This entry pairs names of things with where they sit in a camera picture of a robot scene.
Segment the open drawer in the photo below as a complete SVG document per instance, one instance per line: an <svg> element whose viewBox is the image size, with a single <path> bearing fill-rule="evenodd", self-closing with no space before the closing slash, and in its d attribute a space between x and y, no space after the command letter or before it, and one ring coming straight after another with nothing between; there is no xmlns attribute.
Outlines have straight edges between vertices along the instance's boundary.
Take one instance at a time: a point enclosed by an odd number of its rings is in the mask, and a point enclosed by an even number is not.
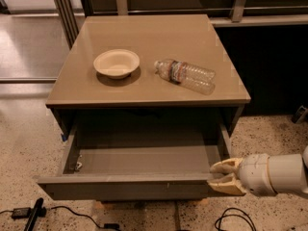
<svg viewBox="0 0 308 231"><path fill-rule="evenodd" d="M200 199L228 157L219 108L79 110L59 174L38 184L55 200Z"/></svg>

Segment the clear bottle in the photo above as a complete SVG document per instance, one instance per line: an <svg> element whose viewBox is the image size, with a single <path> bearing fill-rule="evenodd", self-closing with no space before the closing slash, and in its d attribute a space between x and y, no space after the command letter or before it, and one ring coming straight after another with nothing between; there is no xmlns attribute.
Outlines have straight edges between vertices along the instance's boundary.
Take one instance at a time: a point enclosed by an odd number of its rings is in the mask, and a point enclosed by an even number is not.
<svg viewBox="0 0 308 231"><path fill-rule="evenodd" d="M215 72L204 67L178 62L173 59L156 61L160 77L184 88L209 95L213 92Z"/></svg>

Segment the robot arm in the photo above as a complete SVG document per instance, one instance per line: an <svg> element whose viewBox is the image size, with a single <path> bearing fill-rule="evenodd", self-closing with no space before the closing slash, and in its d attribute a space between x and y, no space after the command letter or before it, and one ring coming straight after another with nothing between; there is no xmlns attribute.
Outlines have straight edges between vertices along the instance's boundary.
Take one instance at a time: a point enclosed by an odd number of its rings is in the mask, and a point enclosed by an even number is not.
<svg viewBox="0 0 308 231"><path fill-rule="evenodd" d="M211 166L211 172L226 174L208 181L218 192L258 196L293 193L308 198L308 146L303 155L253 154L228 159Z"/></svg>

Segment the table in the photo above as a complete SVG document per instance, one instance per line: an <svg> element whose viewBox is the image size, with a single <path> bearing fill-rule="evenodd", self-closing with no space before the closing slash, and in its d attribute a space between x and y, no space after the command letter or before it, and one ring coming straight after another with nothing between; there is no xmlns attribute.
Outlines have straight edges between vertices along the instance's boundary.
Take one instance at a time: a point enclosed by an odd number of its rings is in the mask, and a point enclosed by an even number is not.
<svg viewBox="0 0 308 231"><path fill-rule="evenodd" d="M96 73L94 59L117 48L137 53L140 67L123 80ZM167 58L214 70L214 92L161 79L154 63ZM46 102L68 137L64 159L38 184L54 199L220 195L209 167L229 157L249 100L207 15L88 17Z"/></svg>

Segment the bottle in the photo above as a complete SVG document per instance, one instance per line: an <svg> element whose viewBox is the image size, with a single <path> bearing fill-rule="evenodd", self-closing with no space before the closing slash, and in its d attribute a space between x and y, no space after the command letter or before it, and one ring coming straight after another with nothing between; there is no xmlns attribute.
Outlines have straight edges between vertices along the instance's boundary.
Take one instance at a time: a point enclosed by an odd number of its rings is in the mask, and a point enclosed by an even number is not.
<svg viewBox="0 0 308 231"><path fill-rule="evenodd" d="M209 95L213 92L215 72L204 67L165 59L154 63L156 73L166 81Z"/></svg>

